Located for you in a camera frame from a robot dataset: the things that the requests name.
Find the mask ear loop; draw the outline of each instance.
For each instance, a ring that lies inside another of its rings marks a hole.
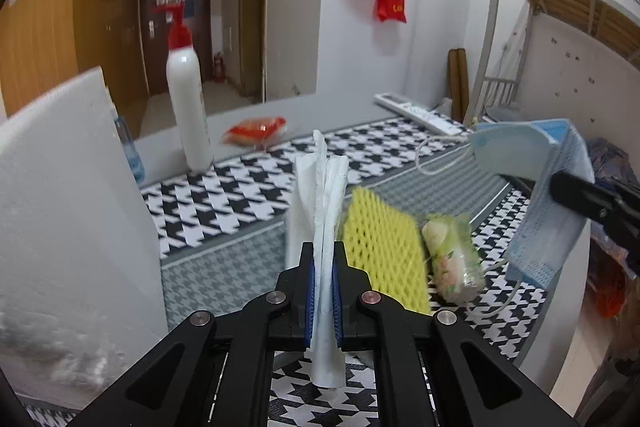
[[[487,272],[491,272],[492,270],[495,270],[496,268],[499,268],[500,266],[503,266],[505,264],[507,264],[509,261],[507,259],[500,259],[500,261],[498,261],[495,264],[492,264],[491,266],[487,267],[484,271],[482,271],[483,274],[486,274]],[[511,301],[513,301],[513,298],[516,296],[516,292],[518,291],[518,288],[520,288],[520,283],[522,282],[522,279],[518,279],[515,283],[515,286],[513,287],[513,290],[511,290],[511,293],[509,293],[507,300],[505,302],[503,302],[500,307],[497,310],[492,311],[491,313],[480,313],[480,312],[476,312],[473,311],[470,306],[471,306],[471,302],[466,303],[466,312],[471,315],[472,317],[475,317],[476,319],[488,319],[490,317],[493,317],[494,315],[497,315],[498,313],[500,313],[503,309],[505,309],[510,303]]]
[[[430,136],[422,140],[418,145],[418,147],[415,148],[415,168],[417,168],[418,171],[420,171],[422,174],[425,174],[426,176],[435,176],[436,174],[440,174],[441,172],[446,171],[447,169],[451,168],[453,165],[461,162],[463,159],[473,154],[473,149],[471,149],[470,144],[466,143],[460,148],[460,149],[467,148],[466,151],[463,152],[456,159],[454,159],[452,162],[447,163],[445,166],[440,167],[439,169],[435,169],[434,171],[427,171],[422,167],[422,165],[420,165],[420,151],[425,145],[427,145],[428,142],[431,142],[431,141],[449,141],[449,142],[463,143],[463,142],[466,142],[466,138],[462,136]]]

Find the red pump nozzle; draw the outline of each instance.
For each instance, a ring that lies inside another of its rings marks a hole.
[[[162,4],[154,8],[155,12],[171,12],[174,17],[171,29],[169,30],[169,50],[178,48],[188,48],[193,46],[191,32],[182,22],[184,13],[184,1],[171,4]]]

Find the yellow foam net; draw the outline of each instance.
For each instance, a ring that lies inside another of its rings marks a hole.
[[[371,287],[405,309],[430,313],[420,232],[414,218],[357,187],[342,227],[349,266],[364,270]]]

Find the green plastic wrapper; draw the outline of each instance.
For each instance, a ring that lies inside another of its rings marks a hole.
[[[422,227],[438,293],[447,302],[463,306],[484,290],[478,250],[471,240],[468,216],[430,214]]]

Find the floor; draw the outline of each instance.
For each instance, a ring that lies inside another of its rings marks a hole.
[[[551,398],[571,416],[578,409],[591,377],[602,363],[613,334],[613,320],[598,315],[591,293],[586,292],[574,338],[551,391]]]
[[[228,83],[203,82],[202,95],[207,115],[245,107],[253,103],[248,98],[240,96]],[[153,95],[146,105],[140,136],[148,136],[173,126],[175,126],[175,117],[169,93]]]

